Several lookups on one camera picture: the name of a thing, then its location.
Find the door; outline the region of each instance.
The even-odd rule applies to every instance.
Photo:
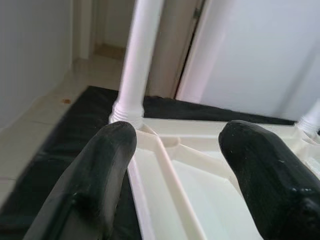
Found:
[[[174,98],[204,0],[165,0],[146,93]]]

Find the white wall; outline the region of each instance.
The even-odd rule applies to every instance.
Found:
[[[129,37],[135,0],[108,0],[104,43],[125,48]]]
[[[320,95],[320,1],[207,0],[206,11],[180,100],[292,120],[308,110]]]
[[[63,80],[70,20],[68,0],[0,1],[0,128]]]

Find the black rubber tip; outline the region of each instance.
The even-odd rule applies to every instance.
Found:
[[[63,172],[23,239],[108,239],[136,146],[129,123],[103,127]]]
[[[276,134],[231,121],[219,145],[265,240],[320,239],[320,181]]]

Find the black mat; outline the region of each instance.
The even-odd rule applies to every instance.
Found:
[[[60,120],[16,182],[0,210],[0,240],[21,240],[62,172],[96,132],[108,123],[117,91],[90,86]],[[146,118],[292,125],[294,122],[245,114],[169,98],[144,99]],[[128,175],[124,176],[113,239],[140,240]]]

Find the tiled floor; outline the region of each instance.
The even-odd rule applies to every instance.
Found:
[[[0,129],[0,206],[71,104],[89,85],[118,90],[122,67],[121,60],[102,56],[78,60],[57,88],[38,98],[13,125]]]

